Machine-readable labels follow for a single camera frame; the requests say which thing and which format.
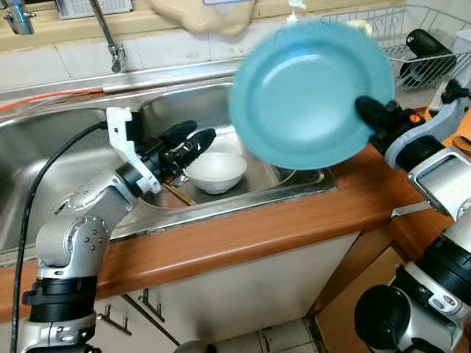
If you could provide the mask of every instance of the white bowl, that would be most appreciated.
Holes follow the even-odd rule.
[[[198,188],[207,193],[225,193],[244,176],[247,162],[238,154],[207,152],[199,156],[185,174]]]

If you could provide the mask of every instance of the blue plate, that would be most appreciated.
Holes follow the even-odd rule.
[[[372,130],[355,99],[394,98],[384,53],[357,29],[308,23],[274,33],[241,64],[230,116],[245,146],[266,163],[306,170],[359,153]]]

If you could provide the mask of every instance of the wooden countertop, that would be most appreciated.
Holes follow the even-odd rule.
[[[99,275],[99,298],[115,296],[265,257],[389,220],[391,210],[422,200],[402,171],[368,146],[333,168],[336,192],[202,221],[110,245]],[[0,270],[0,321],[10,319],[14,268]],[[36,278],[24,265],[23,290]],[[25,316],[28,308],[22,307]]]

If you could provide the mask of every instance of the black cable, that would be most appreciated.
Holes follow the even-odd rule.
[[[36,191],[38,190],[41,180],[44,178],[46,172],[51,168],[51,165],[72,147],[78,140],[81,140],[86,135],[98,129],[106,129],[107,124],[101,122],[95,125],[88,127],[83,130],[81,133],[75,135],[72,139],[64,143],[64,145],[57,150],[46,162],[44,167],[39,171],[38,175],[35,177],[34,182],[29,189],[28,195],[26,197],[26,204],[23,211],[23,219],[21,220],[21,230],[20,230],[20,240],[18,242],[18,257],[16,260],[16,270],[15,270],[15,290],[13,293],[13,314],[12,314],[12,336],[10,341],[10,351],[11,353],[16,353],[18,345],[18,322],[20,314],[20,290],[21,290],[21,273],[23,271],[23,260],[24,260],[24,249],[26,247],[26,235],[28,233],[28,223],[29,215],[31,213],[32,202],[35,198]]]

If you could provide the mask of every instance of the faucet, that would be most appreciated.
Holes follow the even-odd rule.
[[[16,35],[32,35],[35,32],[31,18],[36,14],[26,11],[24,0],[0,0],[0,8],[6,7],[9,11],[3,14],[3,18],[7,20]]]
[[[106,41],[108,42],[108,50],[111,54],[111,70],[115,73],[121,72],[123,68],[124,58],[126,54],[124,53],[124,48],[122,44],[117,44],[113,37],[111,36],[110,30],[105,22],[105,17],[103,16],[102,8],[98,3],[98,0],[90,0],[90,5],[95,12],[96,19],[102,27],[103,33],[105,34]]]

